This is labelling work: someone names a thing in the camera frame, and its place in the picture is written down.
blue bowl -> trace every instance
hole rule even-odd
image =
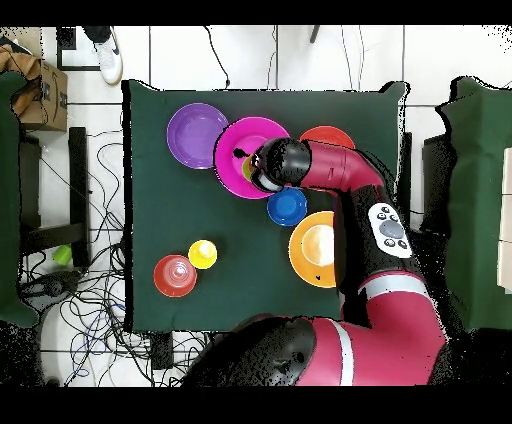
[[[297,188],[284,188],[267,201],[270,219],[284,227],[297,225],[304,219],[307,210],[306,196]]]

white tile floor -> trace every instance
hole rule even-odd
[[[361,30],[364,44],[362,54]],[[423,211],[421,147],[425,138],[444,132],[443,122],[434,106],[445,102],[450,94],[450,82],[461,75],[475,75],[487,83],[505,86],[512,80],[512,49],[495,27],[481,26],[344,26],[343,39],[340,26],[321,26],[315,44],[309,43],[311,25],[280,25],[279,54],[272,60],[270,77],[268,67],[275,49],[273,26],[214,25],[211,27],[213,43],[229,74],[230,88],[269,88],[281,90],[379,90],[388,81],[407,81],[411,93],[406,100],[405,129],[413,134],[413,175],[411,209]],[[124,79],[134,78],[157,89],[211,90],[224,88],[225,76],[220,70],[210,49],[208,34],[202,27],[116,27],[117,39],[124,62]],[[57,44],[55,28],[43,28],[43,55],[56,65]],[[350,75],[345,60],[343,41],[350,62]],[[63,65],[96,65],[92,44],[77,30],[75,52],[64,52]],[[278,77],[275,67],[278,62]],[[122,92],[120,85],[110,87],[104,83],[100,72],[68,72],[68,126],[85,126],[87,133],[95,135],[103,131],[120,129]],[[60,175],[68,180],[67,135],[63,133],[38,132],[43,157]],[[107,199],[116,189],[116,180],[98,162],[96,153],[109,143],[121,143],[121,133],[109,133],[89,137],[89,171],[105,187]],[[112,145],[100,152],[100,159],[112,169],[120,180],[121,188],[115,194],[109,209],[124,222],[122,147]],[[90,179],[91,200],[97,208],[102,207],[103,193],[99,184]],[[41,165],[40,208],[43,225],[58,225],[69,221],[69,190],[48,167]],[[91,237],[96,238],[101,216],[91,207]],[[421,214],[412,215],[412,225],[418,227]],[[119,231],[111,233],[111,239],[119,241]],[[109,243],[108,234],[102,231],[93,244],[93,254]],[[37,263],[40,254],[30,257],[29,264]],[[55,267],[51,255],[39,268],[47,272]],[[93,267],[95,271],[108,268],[108,258],[102,258]],[[124,298],[122,283],[116,283],[118,296]],[[94,311],[94,307],[79,304],[81,313]],[[57,376],[65,381],[74,372],[70,351],[85,351],[82,336],[75,337],[84,325],[73,315],[74,306],[69,303],[55,306],[49,312],[42,336],[43,366],[48,376]],[[85,320],[94,320],[95,314]],[[176,338],[186,341],[188,333],[178,333]],[[186,359],[190,341],[179,345],[183,353],[176,360]],[[101,353],[98,343],[95,355],[85,362],[81,371],[88,376],[76,377],[71,386],[97,386],[100,376],[114,357]],[[80,363],[83,353],[76,355]],[[145,369],[145,361],[140,367]],[[172,375],[179,377],[180,371],[173,369],[165,374],[165,381]],[[161,381],[163,371],[155,373]],[[145,386],[149,382],[138,371],[130,358],[119,358],[111,367],[111,376],[106,374],[101,386]]]

green cloth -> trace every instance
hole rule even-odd
[[[0,74],[0,320],[32,327],[39,315],[22,303],[16,291],[20,277],[19,120],[11,97],[26,84],[17,72]]]
[[[454,100],[440,107],[457,151],[448,203],[452,234],[446,284],[466,329],[512,329],[512,296],[497,285],[504,150],[512,146],[512,91],[486,88],[472,78],[458,80],[455,88]]]
[[[398,101],[405,84],[382,93],[156,91],[130,81],[133,185],[133,331],[228,331],[258,314],[339,318],[335,289],[302,281],[288,259],[293,228],[271,222],[266,200],[234,196],[210,170],[181,165],[169,152],[167,124],[189,103],[208,103],[229,122],[265,116],[292,137],[318,125],[343,129],[356,146],[377,155],[391,170],[398,155]],[[327,193],[306,191],[308,213],[332,210]],[[183,298],[160,294],[156,263],[169,254],[187,255],[208,239],[218,249],[215,265],[198,272]]]

small yellow object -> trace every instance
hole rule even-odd
[[[198,269],[208,269],[217,260],[217,248],[208,240],[198,240],[188,250],[190,263]]]
[[[244,160],[242,163],[242,174],[244,175],[247,181],[251,181],[252,171],[254,170],[251,165],[252,155]]]

white sneaker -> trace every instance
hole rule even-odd
[[[121,52],[117,45],[113,27],[110,27],[110,32],[110,38],[101,44],[94,43],[94,48],[98,52],[103,79],[107,84],[116,85],[123,76],[123,60],[121,59]]]

